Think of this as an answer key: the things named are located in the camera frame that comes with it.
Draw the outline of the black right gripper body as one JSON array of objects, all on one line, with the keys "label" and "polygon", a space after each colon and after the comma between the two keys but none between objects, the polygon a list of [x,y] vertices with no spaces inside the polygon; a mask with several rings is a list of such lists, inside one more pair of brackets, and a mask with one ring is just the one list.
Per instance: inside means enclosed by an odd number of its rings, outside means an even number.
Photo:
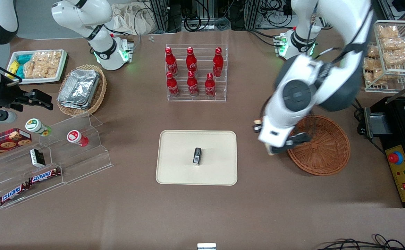
[{"label": "black right gripper body", "polygon": [[23,111],[23,104],[28,101],[27,92],[20,89],[18,84],[7,85],[7,81],[0,82],[0,109],[13,109],[18,112]]}]

